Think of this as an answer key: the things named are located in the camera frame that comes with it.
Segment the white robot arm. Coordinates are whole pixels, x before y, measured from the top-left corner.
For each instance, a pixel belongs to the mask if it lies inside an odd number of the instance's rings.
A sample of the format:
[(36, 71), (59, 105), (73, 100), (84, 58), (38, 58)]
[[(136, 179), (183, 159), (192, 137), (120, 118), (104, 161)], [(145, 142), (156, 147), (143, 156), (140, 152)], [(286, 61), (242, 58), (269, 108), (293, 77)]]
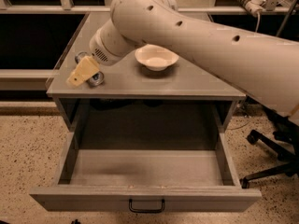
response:
[(179, 14), (175, 0), (112, 0), (110, 19), (68, 81), (81, 85), (129, 52), (157, 45), (299, 124), (299, 44)]

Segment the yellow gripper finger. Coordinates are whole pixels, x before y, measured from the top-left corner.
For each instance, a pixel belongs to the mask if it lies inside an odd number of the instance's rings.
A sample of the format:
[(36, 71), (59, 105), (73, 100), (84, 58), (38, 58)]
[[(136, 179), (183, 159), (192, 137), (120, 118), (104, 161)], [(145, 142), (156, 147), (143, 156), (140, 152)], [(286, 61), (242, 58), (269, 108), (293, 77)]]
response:
[(75, 87), (80, 86), (99, 71), (97, 61), (91, 56), (85, 56), (71, 72), (67, 82)]

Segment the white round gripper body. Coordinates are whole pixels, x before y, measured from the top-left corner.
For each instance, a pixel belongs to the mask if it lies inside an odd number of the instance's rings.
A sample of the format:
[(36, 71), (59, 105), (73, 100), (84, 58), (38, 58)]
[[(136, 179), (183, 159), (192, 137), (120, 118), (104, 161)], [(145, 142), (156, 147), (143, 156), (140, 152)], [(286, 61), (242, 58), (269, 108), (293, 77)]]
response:
[(119, 30), (112, 19), (109, 19), (91, 38), (90, 51), (100, 64), (111, 66), (142, 47), (145, 44), (144, 34), (144, 31), (136, 29)]

